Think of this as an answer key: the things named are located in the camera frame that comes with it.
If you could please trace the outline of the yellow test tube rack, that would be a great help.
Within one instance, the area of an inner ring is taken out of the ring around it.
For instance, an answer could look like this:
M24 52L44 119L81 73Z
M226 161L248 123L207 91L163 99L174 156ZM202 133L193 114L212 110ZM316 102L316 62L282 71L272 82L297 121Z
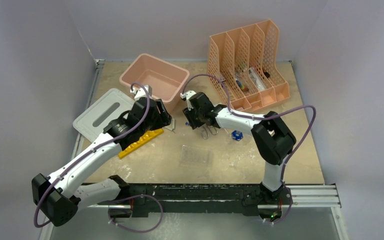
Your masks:
M140 147L142 147L143 145L147 144L148 142L150 142L151 140L155 139L156 137L158 137L159 135L161 135L163 133L164 133L164 130L162 128L156 129L156 130L149 130L149 131L147 131L144 135L142 135L139 138L138 141L130 144L126 149L121 151L118 154L118 158L122 159L122 158L128 156L132 152L136 151L137 149L139 149Z

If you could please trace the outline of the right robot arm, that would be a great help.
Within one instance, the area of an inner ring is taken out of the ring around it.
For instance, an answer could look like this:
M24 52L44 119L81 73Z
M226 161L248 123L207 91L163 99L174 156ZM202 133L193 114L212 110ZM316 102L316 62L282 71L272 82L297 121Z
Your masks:
M203 125L217 129L232 129L253 137L260 156L265 160L260 196L268 204L280 198L282 165L292 153L297 140L285 122L270 111L251 114L231 110L226 105L213 105L203 92L189 90L180 94L187 107L183 114L192 129Z

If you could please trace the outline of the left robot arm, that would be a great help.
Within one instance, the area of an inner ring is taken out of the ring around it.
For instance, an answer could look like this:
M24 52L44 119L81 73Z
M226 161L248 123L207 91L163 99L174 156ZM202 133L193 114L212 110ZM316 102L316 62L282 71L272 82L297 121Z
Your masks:
M77 193L83 182L100 166L137 142L148 131L168 126L172 121L161 99L141 97L130 110L111 120L91 145L62 168L45 176L38 173L31 180L33 202L36 209L33 224L42 212L48 223L59 227L67 223L79 210L85 197Z

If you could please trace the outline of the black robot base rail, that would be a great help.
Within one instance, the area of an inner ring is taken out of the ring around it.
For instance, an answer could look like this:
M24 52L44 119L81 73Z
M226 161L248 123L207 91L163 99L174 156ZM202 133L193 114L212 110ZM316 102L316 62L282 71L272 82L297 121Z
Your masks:
M127 206L134 218L150 213L241 214L270 222L293 205L291 190L267 190L262 183L127 183L115 177L116 196L101 204Z

